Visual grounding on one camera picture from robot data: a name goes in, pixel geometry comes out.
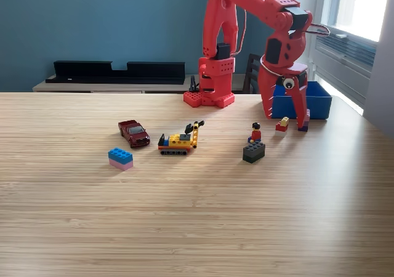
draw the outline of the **blue plastic bin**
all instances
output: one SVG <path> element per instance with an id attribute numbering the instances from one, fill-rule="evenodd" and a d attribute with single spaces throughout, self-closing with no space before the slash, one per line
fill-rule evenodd
<path id="1" fill-rule="evenodd" d="M 277 86 L 273 94 L 272 118 L 288 117 L 296 119 L 293 101 L 284 94 L 284 87 Z M 310 119 L 328 119 L 331 107 L 331 95 L 326 92 L 318 82 L 308 81 L 307 106 L 310 110 Z"/>

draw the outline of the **lego bulldozer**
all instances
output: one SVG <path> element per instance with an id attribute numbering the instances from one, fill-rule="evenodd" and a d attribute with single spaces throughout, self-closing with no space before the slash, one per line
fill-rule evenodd
<path id="1" fill-rule="evenodd" d="M 165 138 L 164 134 L 159 140 L 159 151 L 162 155 L 185 156 L 192 148 L 197 148 L 198 129 L 204 121 L 194 122 L 186 126 L 185 134 L 174 134 Z"/>

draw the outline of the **red toy car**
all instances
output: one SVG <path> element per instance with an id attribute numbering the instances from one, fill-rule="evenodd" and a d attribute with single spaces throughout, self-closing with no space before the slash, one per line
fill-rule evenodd
<path id="1" fill-rule="evenodd" d="M 129 142 L 131 148 L 150 144 L 150 138 L 145 129 L 136 120 L 119 122 L 121 135 Z"/>

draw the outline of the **yellow lego brick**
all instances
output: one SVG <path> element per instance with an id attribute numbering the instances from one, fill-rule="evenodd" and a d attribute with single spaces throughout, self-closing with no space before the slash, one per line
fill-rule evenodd
<path id="1" fill-rule="evenodd" d="M 281 121 L 281 126 L 286 127 L 287 125 L 289 125 L 289 118 L 284 117 Z"/>
<path id="2" fill-rule="evenodd" d="M 189 140 L 179 140 L 180 134 L 170 135 L 168 147 L 169 148 L 185 148 L 190 147 Z"/>
<path id="3" fill-rule="evenodd" d="M 197 148 L 197 141 L 198 141 L 198 127 L 193 130 L 193 137 L 191 138 L 191 145 L 193 148 Z"/>

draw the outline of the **red robotic arm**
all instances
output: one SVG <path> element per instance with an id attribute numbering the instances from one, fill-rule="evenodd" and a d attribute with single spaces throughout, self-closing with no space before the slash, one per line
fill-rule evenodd
<path id="1" fill-rule="evenodd" d="M 200 92 L 187 92 L 184 101 L 192 106 L 216 105 L 222 108 L 234 102 L 231 78 L 235 70 L 234 56 L 239 52 L 236 51 L 236 5 L 274 29 L 267 40 L 259 72 L 266 117 L 271 118 L 275 86 L 282 85 L 294 102 L 299 130 L 307 130 L 307 66 L 294 62 L 305 50 L 305 33 L 312 24 L 312 14 L 302 10 L 295 0 L 208 0 L 204 20 L 204 57 L 199 60 Z M 223 30 L 223 43 L 217 44 L 220 29 Z M 327 35 L 329 31 L 310 33 Z"/>

